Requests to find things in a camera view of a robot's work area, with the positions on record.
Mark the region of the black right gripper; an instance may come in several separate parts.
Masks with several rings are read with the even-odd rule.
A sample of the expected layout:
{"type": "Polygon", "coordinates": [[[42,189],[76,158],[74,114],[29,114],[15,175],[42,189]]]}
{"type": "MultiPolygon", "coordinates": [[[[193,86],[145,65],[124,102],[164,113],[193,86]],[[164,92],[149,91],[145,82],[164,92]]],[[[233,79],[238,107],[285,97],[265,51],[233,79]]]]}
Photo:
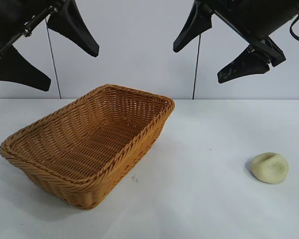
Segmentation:
{"type": "Polygon", "coordinates": [[[299,0],[195,0],[184,27],[173,43],[175,53],[191,40],[212,28],[217,15],[250,45],[218,73],[218,83],[264,74],[269,64],[286,60],[283,51],[269,38],[299,14],[299,0]]]}

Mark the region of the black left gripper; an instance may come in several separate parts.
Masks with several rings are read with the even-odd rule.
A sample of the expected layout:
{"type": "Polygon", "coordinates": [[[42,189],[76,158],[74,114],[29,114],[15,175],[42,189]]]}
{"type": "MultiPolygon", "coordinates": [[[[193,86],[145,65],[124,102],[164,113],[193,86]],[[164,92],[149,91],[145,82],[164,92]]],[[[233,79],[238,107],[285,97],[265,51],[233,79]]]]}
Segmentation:
{"type": "Polygon", "coordinates": [[[50,78],[13,46],[22,36],[30,36],[46,17],[49,17],[49,29],[68,38],[89,55],[99,55],[99,45],[74,0],[0,0],[0,81],[49,91],[50,78]]]}

